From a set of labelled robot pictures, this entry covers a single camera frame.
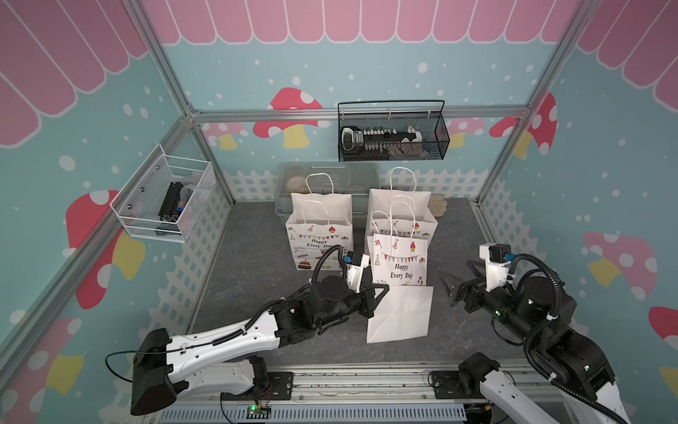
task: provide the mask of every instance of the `paper bag handle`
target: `paper bag handle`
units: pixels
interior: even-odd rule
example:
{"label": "paper bag handle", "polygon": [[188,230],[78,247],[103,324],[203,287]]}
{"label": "paper bag handle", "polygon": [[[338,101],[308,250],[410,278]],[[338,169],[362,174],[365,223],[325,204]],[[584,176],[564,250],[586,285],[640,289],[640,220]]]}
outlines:
{"label": "paper bag handle", "polygon": [[412,176],[414,177],[414,178],[413,178],[413,180],[414,180],[414,188],[412,189],[412,191],[416,191],[416,189],[417,189],[417,176],[414,175],[414,172],[412,172],[411,169],[405,168],[404,166],[396,166],[395,168],[393,168],[393,169],[391,169],[390,171],[388,171],[388,182],[391,184],[391,190],[393,190],[393,170],[398,170],[398,169],[410,171],[410,174],[412,174]]}
{"label": "paper bag handle", "polygon": [[386,215],[386,217],[388,218],[388,221],[391,222],[391,228],[393,228],[393,220],[391,220],[391,217],[386,212],[384,212],[383,210],[373,210],[370,213],[370,221],[372,221],[372,225],[374,226],[374,228],[377,229],[377,234],[381,233],[381,230],[379,229],[379,226],[377,225],[377,223],[374,221],[374,214],[376,212],[379,212],[380,214]]}
{"label": "paper bag handle", "polygon": [[408,203],[406,203],[406,202],[404,202],[404,201],[402,201],[402,200],[396,200],[396,201],[394,201],[394,202],[391,204],[391,208],[389,209],[390,216],[388,217],[388,219],[391,220],[391,237],[393,236],[393,227],[394,227],[394,225],[393,225],[393,205],[395,205],[396,203],[403,203],[403,204],[406,204],[407,207],[410,208],[410,211],[412,212],[412,234],[410,234],[410,240],[411,240],[411,239],[414,238],[414,225],[415,225],[415,222],[414,222],[414,221],[415,221],[417,218],[414,216],[414,211],[412,210],[412,207],[411,207]]}
{"label": "paper bag handle", "polygon": [[312,193],[311,187],[308,185],[308,178],[309,176],[316,176],[316,175],[327,175],[327,177],[330,180],[330,184],[332,185],[332,194],[334,194],[334,182],[332,181],[332,177],[329,174],[326,174],[325,172],[318,172],[317,174],[309,174],[306,176],[306,188],[308,189],[309,193]]}
{"label": "paper bag handle", "polygon": [[302,200],[300,209],[301,209],[301,216],[304,219],[304,224],[306,224],[306,215],[304,215],[304,203],[306,203],[307,201],[312,201],[313,203],[320,203],[323,206],[323,209],[325,210],[325,214],[327,215],[327,225],[329,225],[330,224],[330,214],[327,213],[327,207],[325,206],[325,204],[323,202],[317,201],[317,200]]}

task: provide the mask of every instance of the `robotic arm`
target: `robotic arm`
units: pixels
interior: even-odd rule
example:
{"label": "robotic arm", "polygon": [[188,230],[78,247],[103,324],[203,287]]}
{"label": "robotic arm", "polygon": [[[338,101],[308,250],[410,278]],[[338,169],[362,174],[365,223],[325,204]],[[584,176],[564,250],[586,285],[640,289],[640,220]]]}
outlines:
{"label": "robotic arm", "polygon": [[[388,285],[361,283],[369,263],[367,255],[358,258],[348,252],[340,258],[340,263],[345,264],[343,277],[330,275],[316,282],[323,262],[324,259],[318,262],[311,284],[288,298],[265,304],[250,320],[182,336],[169,337],[164,328],[148,333],[134,356],[131,414],[155,412],[174,403],[178,396],[215,387],[218,391],[243,393],[256,383],[255,364],[234,367],[234,375],[239,378],[225,379],[212,373],[208,376],[202,370],[249,353],[308,340],[346,322],[356,312],[373,317]],[[381,289],[379,295],[375,293],[377,288]]]}

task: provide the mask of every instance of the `paper bag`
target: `paper bag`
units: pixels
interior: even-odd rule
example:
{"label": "paper bag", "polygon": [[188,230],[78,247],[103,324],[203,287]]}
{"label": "paper bag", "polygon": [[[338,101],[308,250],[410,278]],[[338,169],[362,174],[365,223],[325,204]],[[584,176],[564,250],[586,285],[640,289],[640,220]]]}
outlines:
{"label": "paper bag", "polygon": [[[325,251],[336,244],[346,250],[353,250],[351,195],[335,194],[334,185],[332,194],[327,195],[292,193],[292,207],[292,215],[285,227],[297,269],[314,269]],[[335,252],[327,258],[322,269],[340,271],[339,254]]]}

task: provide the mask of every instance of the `mushroom illustration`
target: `mushroom illustration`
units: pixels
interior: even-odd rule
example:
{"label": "mushroom illustration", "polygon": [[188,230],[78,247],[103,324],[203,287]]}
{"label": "mushroom illustration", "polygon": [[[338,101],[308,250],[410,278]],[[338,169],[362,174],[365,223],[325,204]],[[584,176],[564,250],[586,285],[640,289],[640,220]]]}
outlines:
{"label": "mushroom illustration", "polygon": [[[537,115],[532,119],[527,131],[518,141],[513,153],[519,159],[527,159],[527,148],[532,140],[535,140],[539,152],[546,155],[553,146],[555,130],[558,125],[558,110],[555,97],[549,93],[542,106],[537,111]],[[490,136],[494,138],[508,136],[512,131],[517,118],[504,118],[490,129]]]}
{"label": "mushroom illustration", "polygon": [[657,260],[644,239],[616,234],[584,234],[583,254],[593,252],[601,258],[589,263],[589,271],[601,285],[623,275],[631,293],[642,301],[650,295],[657,281]]}
{"label": "mushroom illustration", "polygon": [[[108,210],[108,201],[116,193],[113,190],[94,191],[79,197],[68,207],[66,231],[69,249],[64,249],[64,256],[70,256],[80,246]],[[123,232],[123,229],[118,230],[75,290],[80,307],[91,309],[101,302],[111,278],[112,265],[120,268],[125,279],[131,280],[144,260],[145,251],[146,245],[143,242],[133,240]]]}
{"label": "mushroom illustration", "polygon": [[200,126],[209,142],[210,146],[216,146],[219,140],[219,148],[222,150],[235,150],[238,143],[233,140],[233,134],[238,136],[249,136],[245,126],[239,122],[213,122],[204,123]]}
{"label": "mushroom illustration", "polygon": [[655,306],[650,309],[647,317],[654,332],[669,346],[678,350],[678,311]]}
{"label": "mushroom illustration", "polygon": [[447,121],[447,132],[450,134],[450,149],[464,145],[466,134],[477,136],[485,132],[485,122],[481,118],[452,118]]}
{"label": "mushroom illustration", "polygon": [[[283,88],[275,95],[267,109],[286,111],[290,109],[322,109],[323,107],[310,94],[297,88]],[[254,135],[269,138],[283,132],[285,139],[283,147],[286,149],[303,149],[309,144],[304,131],[304,125],[326,128],[330,121],[282,121],[257,122],[254,124]]]}
{"label": "mushroom illustration", "polygon": [[85,359],[82,355],[59,353],[80,329],[80,318],[56,320],[40,340],[14,380],[2,394],[5,424],[33,424],[42,409],[46,389],[65,395],[80,375]]}

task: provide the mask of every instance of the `plastic storage box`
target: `plastic storage box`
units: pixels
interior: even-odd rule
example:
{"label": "plastic storage box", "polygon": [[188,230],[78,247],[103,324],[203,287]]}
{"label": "plastic storage box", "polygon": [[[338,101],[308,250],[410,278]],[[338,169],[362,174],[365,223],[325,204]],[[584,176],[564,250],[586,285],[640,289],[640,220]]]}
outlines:
{"label": "plastic storage box", "polygon": [[[283,222],[292,214],[292,193],[308,193],[306,176],[325,172],[334,183],[334,192],[353,198],[353,228],[365,228],[370,189],[379,188],[375,163],[281,163],[275,192],[275,214]],[[312,176],[308,186],[313,193],[330,194],[332,185],[324,175]]]}

